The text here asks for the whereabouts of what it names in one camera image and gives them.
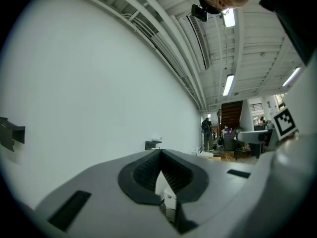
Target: white ceiling beam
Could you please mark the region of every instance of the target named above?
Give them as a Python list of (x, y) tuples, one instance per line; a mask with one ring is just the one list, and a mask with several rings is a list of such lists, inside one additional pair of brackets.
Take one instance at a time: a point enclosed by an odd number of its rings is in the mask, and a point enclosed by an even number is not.
[(242, 54), (243, 54), (243, 46), (244, 46), (243, 10), (240, 7), (240, 8), (237, 8), (235, 11), (236, 11), (235, 18), (236, 18), (237, 24), (234, 28), (234, 58), (233, 58), (234, 78), (233, 78), (233, 82), (232, 82), (227, 100), (230, 99), (234, 86), (237, 82), (237, 78), (241, 72), (241, 62), (242, 62)]
[(255, 95), (259, 95), (263, 91), (263, 88), (261, 88), (261, 87), (269, 84), (271, 79), (275, 76), (278, 69), (282, 65), (284, 59), (287, 57), (287, 54), (288, 54), (290, 48), (291, 48), (291, 42), (290, 42), (289, 38), (287, 36), (285, 36), (284, 40), (283, 40), (282, 47), (278, 53), (278, 56), (273, 64), (271, 70), (269, 71), (266, 78), (261, 83), (260, 88), (257, 91), (255, 91)]

